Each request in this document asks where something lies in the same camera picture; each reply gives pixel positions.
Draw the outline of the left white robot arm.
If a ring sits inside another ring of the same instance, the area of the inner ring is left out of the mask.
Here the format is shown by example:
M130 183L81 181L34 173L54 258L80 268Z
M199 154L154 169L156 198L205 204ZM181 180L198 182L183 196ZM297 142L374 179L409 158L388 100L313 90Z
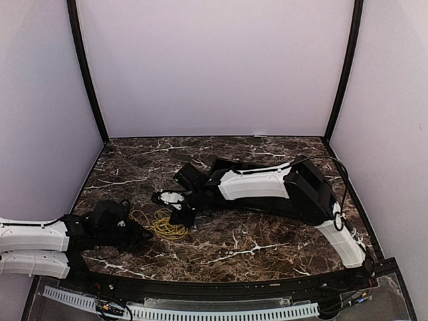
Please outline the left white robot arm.
M64 215L54 221L1 220L1 274L65 279L79 291L94 287L94 276L81 256L95 247L132 251L153 233L127 214L104 212Z

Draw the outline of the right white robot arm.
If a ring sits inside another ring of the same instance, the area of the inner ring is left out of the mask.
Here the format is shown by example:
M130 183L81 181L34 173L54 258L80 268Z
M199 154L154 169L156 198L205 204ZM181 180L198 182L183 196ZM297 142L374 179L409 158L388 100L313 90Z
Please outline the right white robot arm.
M374 264L358 231L344 214L332 185L310 157L263 167L216 158L208 173L185 164L173 177L182 190L154 192L153 203L172 208L170 223L191 227L198 213L209 207L256 211L296 219L320 231L336 250L344 267L341 284L355 290Z

